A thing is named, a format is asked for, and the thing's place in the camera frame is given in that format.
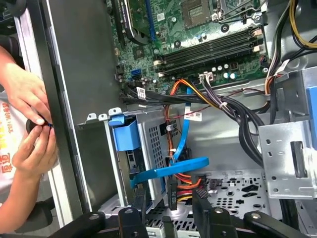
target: blue plastic latch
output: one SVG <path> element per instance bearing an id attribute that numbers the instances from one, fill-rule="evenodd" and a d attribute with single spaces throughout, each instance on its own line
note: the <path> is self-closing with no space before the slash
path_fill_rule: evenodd
<path id="1" fill-rule="evenodd" d="M 135 150 L 141 146 L 136 120 L 112 129 L 117 151 Z"/>
<path id="2" fill-rule="evenodd" d="M 124 115 L 117 115 L 111 117 L 111 120 L 108 122 L 109 126 L 124 125 Z"/>
<path id="3" fill-rule="evenodd" d="M 135 185 L 145 182 L 149 179 L 156 179 L 165 176 L 174 175 L 177 173 L 184 173 L 192 170 L 201 169 L 209 165 L 208 157 L 199 157 L 191 160 L 177 162 L 169 167 L 164 167 L 156 170 L 147 170 L 134 176 L 130 181 L 130 185 L 134 188 Z"/>
<path id="4" fill-rule="evenodd" d="M 307 88 L 307 97 L 311 116 L 313 148 L 317 150 L 317 87 Z"/>

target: hand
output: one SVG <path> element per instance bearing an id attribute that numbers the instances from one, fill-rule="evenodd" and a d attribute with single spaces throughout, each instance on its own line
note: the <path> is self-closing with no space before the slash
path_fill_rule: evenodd
<path id="1" fill-rule="evenodd" d="M 17 171 L 26 178 L 38 178 L 49 171 L 57 160 L 54 129 L 36 126 L 26 136 L 12 158 Z"/>
<path id="2" fill-rule="evenodd" d="M 9 102 L 27 119 L 43 125 L 44 120 L 32 110 L 41 114 L 49 123 L 52 123 L 49 103 L 44 83 L 36 75 L 11 64 L 6 70 L 6 80 L 3 87 L 8 95 Z"/>

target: white shirt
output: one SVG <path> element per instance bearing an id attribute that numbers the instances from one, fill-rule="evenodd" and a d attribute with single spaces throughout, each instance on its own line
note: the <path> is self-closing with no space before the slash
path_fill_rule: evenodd
<path id="1" fill-rule="evenodd" d="M 12 158 L 26 132 L 26 121 L 25 116 L 8 103 L 6 93 L 0 93 L 0 194 L 8 191 L 12 184 L 16 170 Z"/>

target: white label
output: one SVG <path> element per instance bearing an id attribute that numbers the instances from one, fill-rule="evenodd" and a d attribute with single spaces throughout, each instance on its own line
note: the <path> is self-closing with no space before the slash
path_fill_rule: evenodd
<path id="1" fill-rule="evenodd" d="M 138 92 L 138 98 L 145 100 L 146 96 L 145 96 L 145 89 L 144 88 L 140 88 L 137 87 L 137 92 Z"/>
<path id="2" fill-rule="evenodd" d="M 284 61 L 283 64 L 281 65 L 281 67 L 278 68 L 278 70 L 276 71 L 274 76 L 277 76 L 278 73 L 283 72 L 289 61 L 290 61 L 290 59 L 287 59 L 286 61 Z"/>
<path id="3" fill-rule="evenodd" d="M 158 21 L 163 21 L 163 20 L 165 20 L 165 14 L 164 14 L 164 12 L 158 14 L 158 15 L 157 15 L 157 18 L 158 18 Z"/>
<path id="4" fill-rule="evenodd" d="M 185 107 L 185 116 L 184 119 L 187 120 L 194 120 L 194 121 L 202 121 L 203 120 L 203 114 L 199 112 L 194 112 L 190 110 L 190 107 Z"/>

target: cable tie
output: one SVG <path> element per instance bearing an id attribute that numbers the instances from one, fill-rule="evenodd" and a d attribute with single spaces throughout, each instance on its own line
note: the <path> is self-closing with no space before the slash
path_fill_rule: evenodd
<path id="1" fill-rule="evenodd" d="M 228 105 L 228 103 L 223 102 L 223 103 L 221 103 L 221 104 L 220 104 L 219 109 L 221 109 L 223 106 L 225 106 L 225 107 L 226 107 L 227 105 Z"/>

